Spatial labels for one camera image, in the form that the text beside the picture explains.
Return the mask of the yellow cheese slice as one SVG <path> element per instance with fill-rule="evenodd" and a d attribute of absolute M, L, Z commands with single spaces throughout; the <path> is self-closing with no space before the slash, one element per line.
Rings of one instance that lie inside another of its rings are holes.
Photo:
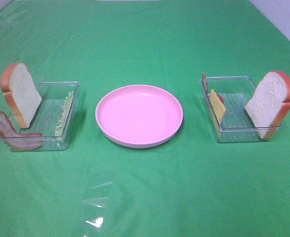
<path fill-rule="evenodd" d="M 216 115 L 217 121 L 219 124 L 221 124 L 222 118 L 226 112 L 224 98 L 219 93 L 216 93 L 213 89 L 211 89 L 210 102 Z"/>

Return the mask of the bread slice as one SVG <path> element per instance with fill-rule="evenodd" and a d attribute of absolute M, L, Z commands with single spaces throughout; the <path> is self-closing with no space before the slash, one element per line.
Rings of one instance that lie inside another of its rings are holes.
<path fill-rule="evenodd" d="M 290 110 L 290 76 L 270 71 L 257 85 L 245 109 L 260 138 L 269 140 Z"/>
<path fill-rule="evenodd" d="M 29 128 L 42 101 L 32 75 L 22 63 L 9 64 L 0 78 L 4 98 L 21 128 Z"/>

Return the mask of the clear plastic tray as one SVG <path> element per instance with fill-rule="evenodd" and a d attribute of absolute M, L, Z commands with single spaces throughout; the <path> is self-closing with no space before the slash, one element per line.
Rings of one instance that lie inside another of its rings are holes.
<path fill-rule="evenodd" d="M 207 77 L 208 92 L 202 78 L 202 101 L 211 120 L 215 138 L 221 143 L 261 142 L 259 128 L 256 128 L 245 110 L 252 98 L 256 85 L 249 76 Z M 211 89 L 224 98 L 226 112 L 221 124 L 218 123 L 210 102 Z"/>
<path fill-rule="evenodd" d="M 41 133 L 42 144 L 39 148 L 29 151 L 59 151 L 68 147 L 70 129 L 79 106 L 78 92 L 80 84 L 77 81 L 68 82 L 36 82 L 36 89 L 42 97 L 36 114 L 29 128 L 21 128 L 13 113 L 8 118 L 18 133 Z M 61 136 L 55 136 L 55 126 L 61 118 L 62 105 L 69 92 L 74 91 L 70 112 Z M 13 152 L 22 152 L 11 148 Z"/>

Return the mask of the left clear plastic tray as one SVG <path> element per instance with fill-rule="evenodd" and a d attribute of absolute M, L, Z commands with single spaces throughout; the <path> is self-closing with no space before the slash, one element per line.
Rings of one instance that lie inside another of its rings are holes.
<path fill-rule="evenodd" d="M 79 106 L 78 92 L 80 84 L 77 81 L 68 82 L 36 82 L 36 89 L 42 97 L 36 114 L 29 128 L 21 128 L 13 113 L 8 118 L 18 133 L 41 133 L 42 144 L 39 148 L 29 151 L 59 151 L 68 147 L 70 129 Z M 55 126 L 61 118 L 62 105 L 69 92 L 74 91 L 70 112 L 61 136 L 55 136 Z M 22 152 L 11 148 L 13 152 Z"/>

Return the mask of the green lettuce leaf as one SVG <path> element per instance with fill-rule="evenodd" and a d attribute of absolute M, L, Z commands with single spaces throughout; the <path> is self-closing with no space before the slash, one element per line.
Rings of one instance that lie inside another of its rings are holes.
<path fill-rule="evenodd" d="M 62 105 L 63 111 L 61 113 L 61 118 L 57 121 L 57 124 L 55 126 L 55 133 L 54 133 L 55 136 L 61 136 L 63 134 L 73 98 L 74 98 L 74 91 L 71 91 L 68 93 L 68 95 L 64 99 L 64 103 Z"/>

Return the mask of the pink round plate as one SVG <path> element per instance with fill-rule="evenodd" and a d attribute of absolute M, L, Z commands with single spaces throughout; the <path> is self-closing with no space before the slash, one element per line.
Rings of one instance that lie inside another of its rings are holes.
<path fill-rule="evenodd" d="M 152 85 L 129 85 L 106 94 L 95 110 L 96 122 L 111 141 L 144 149 L 170 140 L 183 121 L 183 109 L 170 92 Z"/>

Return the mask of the bacon strip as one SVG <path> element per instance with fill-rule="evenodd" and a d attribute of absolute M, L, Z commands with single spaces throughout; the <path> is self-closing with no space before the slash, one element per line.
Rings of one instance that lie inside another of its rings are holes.
<path fill-rule="evenodd" d="M 202 73 L 202 82 L 203 82 L 203 86 L 205 88 L 205 91 L 208 92 L 208 82 L 207 82 L 206 74 L 204 72 Z M 217 93 L 216 95 L 219 98 L 219 100 L 224 104 L 223 97 L 219 93 Z"/>
<path fill-rule="evenodd" d="M 41 133 L 18 133 L 4 111 L 0 111 L 0 138 L 19 151 L 29 151 L 41 146 Z"/>

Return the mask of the right clear plastic tray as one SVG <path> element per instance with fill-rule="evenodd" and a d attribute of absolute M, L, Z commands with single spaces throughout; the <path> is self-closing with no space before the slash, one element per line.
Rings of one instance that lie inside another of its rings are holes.
<path fill-rule="evenodd" d="M 208 92 L 202 78 L 202 101 L 211 120 L 215 138 L 221 143 L 261 142 L 259 128 L 256 128 L 245 110 L 252 98 L 256 85 L 249 76 L 207 77 Z M 224 98 L 226 112 L 221 124 L 218 123 L 210 102 L 211 89 Z"/>

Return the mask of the green tablecloth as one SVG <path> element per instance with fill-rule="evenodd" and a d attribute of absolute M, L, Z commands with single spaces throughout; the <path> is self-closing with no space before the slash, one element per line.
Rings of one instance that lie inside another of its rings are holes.
<path fill-rule="evenodd" d="M 78 81 L 69 147 L 0 141 L 0 237 L 290 237 L 290 111 L 268 142 L 218 143 L 208 76 L 290 76 L 290 42 L 247 0 L 15 0 L 0 12 L 0 76 Z M 183 107 L 179 132 L 145 150 L 111 142 L 95 108 L 152 84 Z M 0 110 L 7 110 L 0 89 Z"/>

